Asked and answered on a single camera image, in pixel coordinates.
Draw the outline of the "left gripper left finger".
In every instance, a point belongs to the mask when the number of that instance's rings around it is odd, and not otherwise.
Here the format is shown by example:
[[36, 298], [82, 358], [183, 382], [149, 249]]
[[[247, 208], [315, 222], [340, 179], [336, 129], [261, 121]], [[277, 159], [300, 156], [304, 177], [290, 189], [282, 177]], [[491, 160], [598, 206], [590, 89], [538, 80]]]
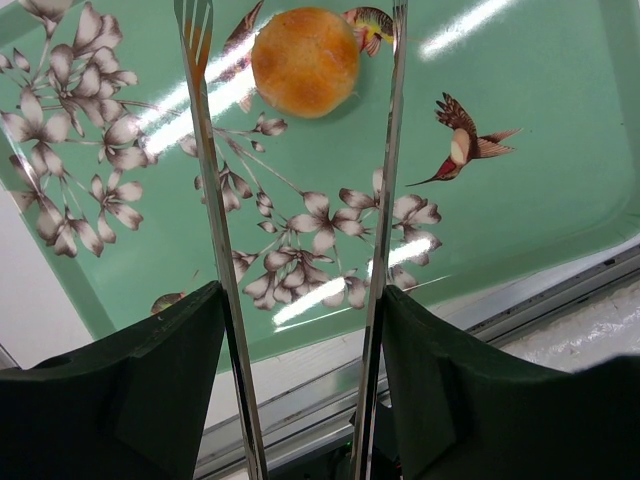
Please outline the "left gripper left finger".
[[189, 479], [224, 338], [209, 283], [29, 369], [1, 373], [5, 479]]

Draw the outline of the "silver metal tongs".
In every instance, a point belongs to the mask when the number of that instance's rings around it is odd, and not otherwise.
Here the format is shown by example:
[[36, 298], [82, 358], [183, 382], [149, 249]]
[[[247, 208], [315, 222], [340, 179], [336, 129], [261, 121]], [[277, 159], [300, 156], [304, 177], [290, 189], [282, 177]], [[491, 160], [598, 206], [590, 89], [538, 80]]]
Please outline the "silver metal tongs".
[[[232, 360], [236, 396], [240, 408], [248, 475], [252, 479], [266, 479], [269, 476], [266, 454], [239, 293], [233, 269], [231, 242], [222, 199], [214, 129], [211, 123], [208, 89], [205, 80], [213, 34], [213, 4], [210, 1], [177, 1], [174, 4], [174, 13], [178, 25], [194, 125], [194, 138], [198, 148], [216, 265], [230, 308], [230, 319], [226, 326], [226, 333]], [[362, 375], [358, 387], [352, 442], [350, 475], [354, 479], [367, 479], [371, 475], [383, 330], [381, 302], [389, 273], [389, 243], [393, 223], [392, 210], [404, 106], [403, 83], [407, 47], [407, 17], [407, 2], [394, 2], [394, 69], [391, 80], [391, 99], [381, 182], [379, 219], [376, 230], [376, 244], [372, 257], [369, 304], [362, 354]]]

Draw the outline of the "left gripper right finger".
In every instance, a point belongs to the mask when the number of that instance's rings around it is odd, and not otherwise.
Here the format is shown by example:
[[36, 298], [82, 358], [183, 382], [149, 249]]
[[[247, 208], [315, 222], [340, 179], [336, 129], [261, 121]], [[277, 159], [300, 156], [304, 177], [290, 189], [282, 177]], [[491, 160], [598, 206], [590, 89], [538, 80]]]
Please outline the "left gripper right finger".
[[383, 351], [407, 479], [635, 479], [639, 359], [567, 373], [505, 353], [389, 286]]

